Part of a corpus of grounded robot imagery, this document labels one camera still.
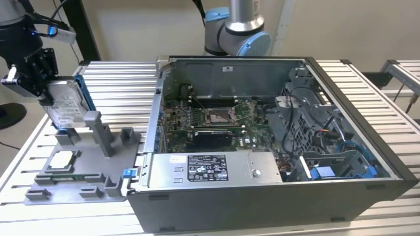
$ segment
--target hard drive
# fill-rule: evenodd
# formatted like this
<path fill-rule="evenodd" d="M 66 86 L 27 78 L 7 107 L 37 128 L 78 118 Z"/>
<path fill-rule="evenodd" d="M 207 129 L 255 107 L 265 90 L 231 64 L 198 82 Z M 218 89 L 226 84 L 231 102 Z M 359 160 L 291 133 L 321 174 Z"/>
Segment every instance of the hard drive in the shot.
<path fill-rule="evenodd" d="M 57 129 L 85 127 L 83 116 L 89 110 L 86 100 L 74 79 L 47 84 L 51 106 L 42 106 Z"/>

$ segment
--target metal case panel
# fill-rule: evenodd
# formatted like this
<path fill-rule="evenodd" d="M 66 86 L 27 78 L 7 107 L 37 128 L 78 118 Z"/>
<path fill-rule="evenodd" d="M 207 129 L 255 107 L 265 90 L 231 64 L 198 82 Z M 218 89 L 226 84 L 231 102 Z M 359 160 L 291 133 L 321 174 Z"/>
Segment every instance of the metal case panel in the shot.
<path fill-rule="evenodd" d="M 306 225 L 354 219 L 402 181 L 145 191 L 126 196 L 143 232 Z"/>

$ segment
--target blue latch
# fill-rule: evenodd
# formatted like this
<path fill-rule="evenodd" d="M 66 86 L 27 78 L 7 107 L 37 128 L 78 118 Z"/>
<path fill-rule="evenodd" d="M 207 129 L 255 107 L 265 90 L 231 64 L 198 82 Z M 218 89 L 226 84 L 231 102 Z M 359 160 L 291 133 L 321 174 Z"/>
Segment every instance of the blue latch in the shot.
<path fill-rule="evenodd" d="M 125 169 L 122 172 L 122 178 L 134 178 L 137 176 L 137 169 Z"/>

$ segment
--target warning label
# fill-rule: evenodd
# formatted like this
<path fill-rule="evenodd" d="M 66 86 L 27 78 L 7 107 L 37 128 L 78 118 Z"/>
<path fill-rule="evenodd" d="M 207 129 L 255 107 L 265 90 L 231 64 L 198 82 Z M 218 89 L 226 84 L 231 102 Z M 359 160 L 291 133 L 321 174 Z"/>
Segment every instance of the warning label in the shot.
<path fill-rule="evenodd" d="M 187 156 L 187 180 L 227 181 L 225 155 Z"/>

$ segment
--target metal rail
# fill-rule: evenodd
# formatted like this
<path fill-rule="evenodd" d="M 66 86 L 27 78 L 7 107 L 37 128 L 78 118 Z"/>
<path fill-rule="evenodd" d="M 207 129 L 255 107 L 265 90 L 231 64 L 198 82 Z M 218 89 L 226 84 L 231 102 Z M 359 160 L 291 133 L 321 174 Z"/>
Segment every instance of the metal rail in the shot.
<path fill-rule="evenodd" d="M 338 60 L 318 61 L 359 113 L 420 178 L 420 127 L 351 66 Z M 82 68 L 97 109 L 110 127 L 127 124 L 145 132 L 154 63 L 91 62 Z M 42 118 L 9 168 L 0 178 L 0 232 L 14 235 L 139 235 L 142 229 L 127 202 L 22 205 L 23 193 L 42 168 L 55 140 Z M 418 235 L 420 188 L 397 200 L 374 204 L 351 222 L 182 234 L 185 236 L 255 235 Z"/>
<path fill-rule="evenodd" d="M 387 72 L 420 95 L 420 60 L 387 60 L 379 71 Z"/>

